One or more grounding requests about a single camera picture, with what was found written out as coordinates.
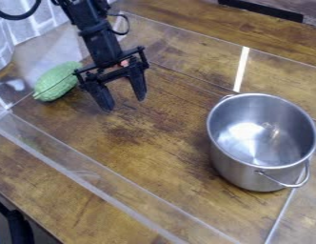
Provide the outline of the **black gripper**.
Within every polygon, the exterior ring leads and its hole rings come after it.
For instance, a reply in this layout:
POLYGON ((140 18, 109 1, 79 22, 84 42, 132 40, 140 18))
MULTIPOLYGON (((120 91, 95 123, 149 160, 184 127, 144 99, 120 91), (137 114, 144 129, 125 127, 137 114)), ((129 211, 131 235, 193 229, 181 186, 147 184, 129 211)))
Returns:
POLYGON ((143 101, 145 96, 144 70, 148 68, 144 47, 137 46, 124 51, 116 39, 119 33, 112 30, 108 22, 89 25, 77 24, 76 27, 79 29, 77 34, 85 43, 92 63, 77 69, 73 75, 77 77, 81 88, 91 94, 99 108, 103 111, 111 111, 115 106, 112 95, 107 87, 100 84, 107 84, 121 77, 128 78, 136 98, 143 101), (105 69, 119 64, 123 60, 128 60, 127 67, 101 74, 105 69))

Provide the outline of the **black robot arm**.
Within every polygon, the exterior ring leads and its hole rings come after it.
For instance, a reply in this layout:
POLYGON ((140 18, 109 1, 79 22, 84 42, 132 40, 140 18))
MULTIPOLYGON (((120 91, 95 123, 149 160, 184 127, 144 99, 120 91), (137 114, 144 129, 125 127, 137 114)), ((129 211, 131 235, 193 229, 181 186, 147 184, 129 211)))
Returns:
POLYGON ((89 52, 92 63, 84 68, 75 69, 80 88, 85 90, 97 106, 111 111, 115 101, 105 84, 121 77, 128 79, 132 91, 139 101, 144 100, 145 82, 144 70, 148 63, 144 57, 144 47, 124 51, 119 46, 117 35, 127 31, 113 30, 107 16, 107 0, 51 0, 59 6, 72 25, 76 26, 89 52))

